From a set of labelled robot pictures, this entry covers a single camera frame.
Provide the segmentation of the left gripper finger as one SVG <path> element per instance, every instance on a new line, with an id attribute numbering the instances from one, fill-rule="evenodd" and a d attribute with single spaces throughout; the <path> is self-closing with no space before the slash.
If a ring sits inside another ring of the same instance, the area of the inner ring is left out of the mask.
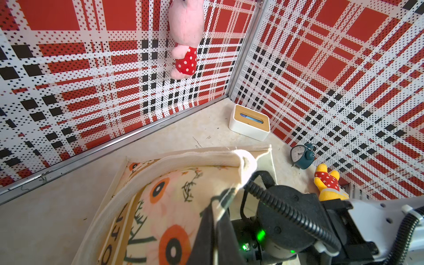
<path id="1" fill-rule="evenodd" d="M 201 223 L 187 262 L 189 265 L 245 264 L 227 212 L 235 194 L 235 188 L 225 189 L 213 196 L 201 212 Z"/>

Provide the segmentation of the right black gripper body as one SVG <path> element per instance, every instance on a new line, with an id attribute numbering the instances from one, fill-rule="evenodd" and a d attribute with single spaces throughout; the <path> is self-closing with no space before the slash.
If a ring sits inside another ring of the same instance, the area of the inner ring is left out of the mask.
<path id="1" fill-rule="evenodd" d="M 238 241 L 239 253 L 247 265 L 264 265 L 262 244 L 265 240 L 265 230 L 255 217 L 232 222 Z"/>

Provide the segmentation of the cream floral canvas bag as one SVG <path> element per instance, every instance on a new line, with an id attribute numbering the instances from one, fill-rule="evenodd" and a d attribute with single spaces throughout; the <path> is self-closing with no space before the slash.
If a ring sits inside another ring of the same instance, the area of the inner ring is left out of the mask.
<path id="1" fill-rule="evenodd" d="M 275 173 L 270 145 L 126 159 L 73 263 L 188 265 L 201 212 L 210 199 L 229 188 L 236 189 L 233 201 L 239 199 L 242 188 L 258 170 Z"/>

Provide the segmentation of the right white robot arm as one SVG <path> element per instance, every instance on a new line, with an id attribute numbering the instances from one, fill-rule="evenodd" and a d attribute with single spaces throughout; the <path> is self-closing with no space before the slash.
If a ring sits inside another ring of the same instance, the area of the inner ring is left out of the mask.
<path id="1" fill-rule="evenodd" d="M 262 203 L 253 217 L 233 220 L 241 256 L 248 265 L 273 265 L 298 259 L 302 265 L 421 265 L 424 262 L 423 197 L 392 201 L 340 199 L 320 202 L 275 184 L 259 171 L 266 191 L 332 231 L 341 244 L 339 254 Z"/>

